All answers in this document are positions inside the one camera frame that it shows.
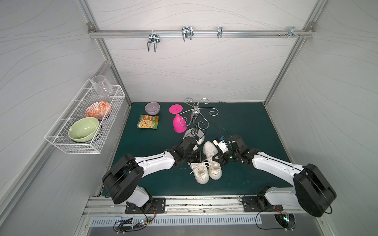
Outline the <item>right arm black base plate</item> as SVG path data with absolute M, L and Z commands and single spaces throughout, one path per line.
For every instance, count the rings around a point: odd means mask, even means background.
M 239 197 L 244 212 L 281 212 L 282 205 L 271 205 L 263 196 L 242 196 Z

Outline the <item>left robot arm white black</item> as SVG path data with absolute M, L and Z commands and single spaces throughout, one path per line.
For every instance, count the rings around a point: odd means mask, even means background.
M 187 137 L 162 153 L 147 157 L 134 157 L 126 154 L 114 164 L 102 177 L 105 197 L 110 197 L 114 204 L 129 202 L 137 207 L 149 208 L 152 196 L 138 184 L 150 174 L 181 166 L 183 163 L 199 164 L 205 160 L 205 154 L 195 149 L 197 141 Z

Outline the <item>white shoelace of shoe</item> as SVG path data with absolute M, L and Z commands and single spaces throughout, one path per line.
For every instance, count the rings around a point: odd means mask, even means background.
M 194 172 L 207 172 L 207 168 L 210 166 L 210 163 L 208 161 L 203 161 L 199 163 L 190 163 L 189 167 L 192 169 L 191 174 Z

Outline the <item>white knit sneaker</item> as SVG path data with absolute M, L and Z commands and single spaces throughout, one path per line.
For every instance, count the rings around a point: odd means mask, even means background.
M 219 159 L 217 156 L 217 147 L 212 142 L 207 141 L 203 146 L 203 153 L 205 154 L 206 160 L 209 163 L 209 177 L 213 180 L 219 180 L 222 176 L 222 170 L 220 163 L 216 161 Z
M 209 181 L 208 166 L 209 162 L 207 160 L 200 163 L 189 164 L 189 167 L 192 169 L 191 174 L 195 176 L 199 184 L 206 184 Z

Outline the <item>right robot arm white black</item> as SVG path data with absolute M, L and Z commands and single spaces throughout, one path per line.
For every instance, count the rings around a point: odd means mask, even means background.
M 249 148 L 239 135 L 233 135 L 227 140 L 217 137 L 213 144 L 220 149 L 215 160 L 221 165 L 240 162 L 290 184 L 290 187 L 265 187 L 258 193 L 261 207 L 300 207 L 314 217 L 333 212 L 331 204 L 337 193 L 316 165 L 303 166 L 272 157 L 258 149 Z

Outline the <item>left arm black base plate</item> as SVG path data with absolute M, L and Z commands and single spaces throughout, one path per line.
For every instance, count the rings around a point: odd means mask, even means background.
M 165 213 L 165 207 L 166 198 L 155 197 L 141 207 L 137 207 L 135 204 L 127 202 L 125 214 L 162 214 Z

